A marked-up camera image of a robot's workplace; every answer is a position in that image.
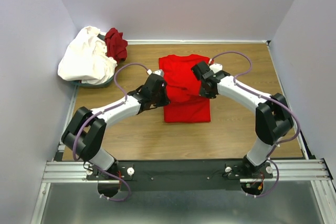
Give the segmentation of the bright red t-shirt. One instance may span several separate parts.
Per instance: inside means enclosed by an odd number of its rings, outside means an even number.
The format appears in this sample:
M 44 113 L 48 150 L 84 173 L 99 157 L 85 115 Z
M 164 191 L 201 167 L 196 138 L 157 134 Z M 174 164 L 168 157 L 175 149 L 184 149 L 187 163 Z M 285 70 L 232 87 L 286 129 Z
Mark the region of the bright red t-shirt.
M 170 104 L 163 108 L 166 123 L 207 123 L 211 121 L 210 101 L 200 96 L 201 82 L 192 67 L 208 57 L 168 55 L 159 58 L 159 68 L 164 72 L 166 91 Z

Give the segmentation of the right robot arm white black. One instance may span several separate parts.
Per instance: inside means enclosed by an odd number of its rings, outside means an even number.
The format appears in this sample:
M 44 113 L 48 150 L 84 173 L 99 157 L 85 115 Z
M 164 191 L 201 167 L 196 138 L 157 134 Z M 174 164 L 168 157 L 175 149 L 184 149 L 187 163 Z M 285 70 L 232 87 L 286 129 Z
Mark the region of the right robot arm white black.
M 270 95 L 259 92 L 239 82 L 222 69 L 214 72 L 204 61 L 193 66 L 191 71 L 201 82 L 200 96 L 214 99 L 222 95 L 254 113 L 257 138 L 253 147 L 243 157 L 239 171 L 243 176 L 255 177 L 276 148 L 277 142 L 293 128 L 286 98 L 280 93 Z

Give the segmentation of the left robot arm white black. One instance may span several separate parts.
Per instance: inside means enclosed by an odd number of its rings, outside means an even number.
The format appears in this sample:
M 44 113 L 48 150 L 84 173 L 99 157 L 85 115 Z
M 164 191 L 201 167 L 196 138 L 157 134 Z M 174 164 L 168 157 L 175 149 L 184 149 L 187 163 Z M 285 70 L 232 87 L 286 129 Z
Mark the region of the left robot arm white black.
M 104 179 L 118 176 L 118 161 L 104 150 L 102 140 L 107 128 L 144 111 L 170 104 L 163 70 L 151 73 L 145 84 L 106 106 L 89 110 L 80 107 L 65 129 L 61 141 L 75 156 L 98 167 Z

